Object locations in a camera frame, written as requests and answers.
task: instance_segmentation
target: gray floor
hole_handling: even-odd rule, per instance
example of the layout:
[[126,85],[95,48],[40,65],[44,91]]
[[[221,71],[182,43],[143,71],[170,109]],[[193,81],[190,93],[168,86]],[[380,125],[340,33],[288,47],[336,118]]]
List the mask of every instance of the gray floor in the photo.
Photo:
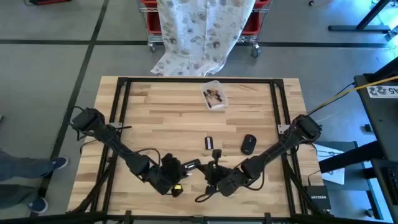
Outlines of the gray floor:
[[[327,31],[330,24],[357,24],[369,11],[370,1],[336,0],[321,6],[325,2],[316,0],[314,7],[309,8],[305,0],[274,0],[260,40],[383,43],[381,34]],[[90,40],[102,3],[99,0],[74,0],[65,4],[27,7],[22,0],[0,0],[0,39]],[[134,0],[110,0],[98,39],[145,40],[145,26],[136,7]],[[378,18],[373,20],[373,24],[380,23]],[[15,156],[50,156],[86,49],[86,45],[0,45],[0,114],[5,115],[0,124],[0,147]],[[103,75],[153,75],[149,70],[163,53],[162,47],[153,54],[146,46],[96,46],[76,104],[93,106]],[[216,76],[297,77],[305,104],[311,109],[352,82],[353,76],[374,72],[396,56],[396,50],[391,47],[263,47],[261,56],[254,59],[250,57],[250,47],[235,47],[224,69]],[[374,140],[373,135],[364,134],[360,129],[368,119],[356,93],[313,117],[321,120],[332,114],[331,118],[320,121],[324,129],[323,141],[357,141],[362,145]],[[69,129],[60,155],[70,157],[71,164],[53,175],[46,196],[50,204],[47,215],[66,210],[80,158],[80,144],[75,141],[75,132]],[[7,182],[40,184],[40,180],[24,179]],[[364,218],[361,211],[369,205],[351,200],[363,197],[361,193],[338,192],[333,195],[332,203],[344,204],[336,207],[333,214]],[[385,204],[382,206],[385,221],[391,221]],[[29,211],[20,205],[0,210],[0,219],[28,214]]]

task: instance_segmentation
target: wooden table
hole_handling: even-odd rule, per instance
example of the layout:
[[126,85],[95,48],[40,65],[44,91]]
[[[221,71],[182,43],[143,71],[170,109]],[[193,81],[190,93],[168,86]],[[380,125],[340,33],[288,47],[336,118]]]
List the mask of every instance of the wooden table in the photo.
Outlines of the wooden table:
[[[109,119],[117,77],[103,77],[99,85],[95,108]],[[285,78],[285,92],[290,117],[306,112],[300,83],[297,78]],[[133,151],[145,147],[157,148],[161,155],[172,153],[182,163],[198,158],[206,164],[211,151],[205,150],[205,137],[212,136],[215,148],[223,150],[220,165],[234,167],[243,159],[240,146],[246,134],[257,137],[254,154],[260,154],[278,141],[270,85],[263,83],[224,83],[229,99],[225,110],[209,111],[200,93],[200,83],[133,83],[127,105],[122,142]],[[282,106],[279,106],[283,118]],[[99,142],[83,148],[79,168],[68,209],[86,197],[94,186],[103,145]],[[157,161],[154,152],[148,152]],[[309,174],[319,170],[317,155],[312,146],[301,145],[297,153],[304,184]],[[215,194],[204,203],[194,199],[205,192],[206,180],[199,170],[181,181],[184,192],[177,198],[158,194],[149,183],[134,177],[122,159],[118,159],[109,203],[109,214],[133,215],[290,217],[281,158],[266,167],[266,183],[255,192],[241,187],[230,197]],[[252,187],[257,187],[259,179]],[[323,185],[320,174],[311,176],[313,185]],[[293,185],[296,211],[299,212],[297,191]]]

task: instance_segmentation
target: computer mouse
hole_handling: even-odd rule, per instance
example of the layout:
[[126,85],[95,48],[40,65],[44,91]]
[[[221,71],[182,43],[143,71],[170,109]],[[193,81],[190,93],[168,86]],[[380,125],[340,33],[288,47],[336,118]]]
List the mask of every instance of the computer mouse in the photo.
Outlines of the computer mouse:
[[245,155],[250,155],[254,151],[254,147],[256,146],[257,139],[251,134],[245,135],[242,146],[241,146],[241,151]]

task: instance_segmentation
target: sticker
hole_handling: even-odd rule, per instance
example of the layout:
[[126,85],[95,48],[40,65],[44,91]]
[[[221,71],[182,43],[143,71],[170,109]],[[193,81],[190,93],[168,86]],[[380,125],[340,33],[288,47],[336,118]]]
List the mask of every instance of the sticker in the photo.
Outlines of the sticker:
[[213,149],[213,138],[212,137],[206,137],[205,138],[205,146],[206,149]]
[[398,98],[398,86],[366,87],[370,98]]

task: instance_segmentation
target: red bin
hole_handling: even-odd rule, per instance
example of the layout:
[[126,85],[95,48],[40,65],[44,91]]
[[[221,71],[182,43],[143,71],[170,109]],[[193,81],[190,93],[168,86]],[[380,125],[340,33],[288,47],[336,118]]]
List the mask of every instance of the red bin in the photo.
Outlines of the red bin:
[[[256,35],[260,32],[260,14],[253,12],[244,26],[242,35]],[[147,30],[151,34],[162,34],[160,28],[159,13],[148,12],[147,13]]]
[[[143,3],[146,7],[157,7],[156,0],[139,0],[141,3]],[[269,3],[270,0],[256,0],[256,3],[254,3],[254,8],[255,9],[260,9],[264,7],[266,4]]]

